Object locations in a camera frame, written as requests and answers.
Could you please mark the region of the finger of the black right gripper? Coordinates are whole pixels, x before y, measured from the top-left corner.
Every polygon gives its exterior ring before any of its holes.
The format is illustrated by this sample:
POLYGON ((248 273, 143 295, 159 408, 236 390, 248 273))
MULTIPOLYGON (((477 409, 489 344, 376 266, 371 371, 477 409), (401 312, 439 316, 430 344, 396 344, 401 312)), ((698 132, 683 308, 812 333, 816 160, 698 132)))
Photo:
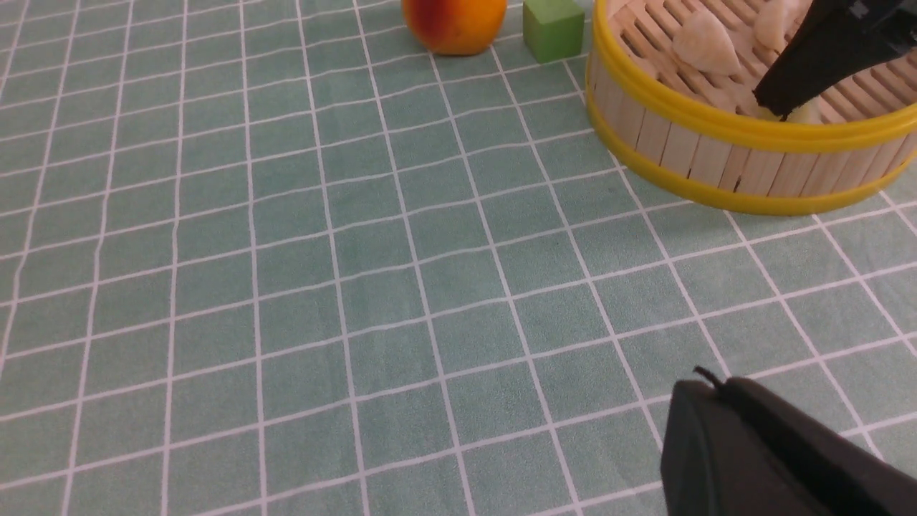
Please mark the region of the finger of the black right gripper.
POLYGON ((892 62, 915 48, 913 1, 815 1, 754 88, 780 120, 855 73, 892 62))

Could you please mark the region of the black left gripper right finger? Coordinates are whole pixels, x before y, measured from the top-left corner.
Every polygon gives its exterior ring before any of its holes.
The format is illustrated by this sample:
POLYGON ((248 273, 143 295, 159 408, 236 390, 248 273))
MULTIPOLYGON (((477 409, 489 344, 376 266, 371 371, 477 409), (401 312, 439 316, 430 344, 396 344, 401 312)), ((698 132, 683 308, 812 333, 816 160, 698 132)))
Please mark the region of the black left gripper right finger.
POLYGON ((915 478, 888 466, 747 378, 720 385, 770 453, 832 515, 913 515, 915 478))

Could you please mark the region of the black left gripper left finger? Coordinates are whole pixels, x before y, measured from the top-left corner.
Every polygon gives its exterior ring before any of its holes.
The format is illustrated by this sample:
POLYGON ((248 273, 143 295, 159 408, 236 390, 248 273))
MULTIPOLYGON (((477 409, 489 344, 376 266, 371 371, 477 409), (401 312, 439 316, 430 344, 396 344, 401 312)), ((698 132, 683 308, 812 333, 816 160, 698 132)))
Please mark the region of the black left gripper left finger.
POLYGON ((697 380, 675 382, 661 455, 669 515, 822 515, 763 441, 697 380))

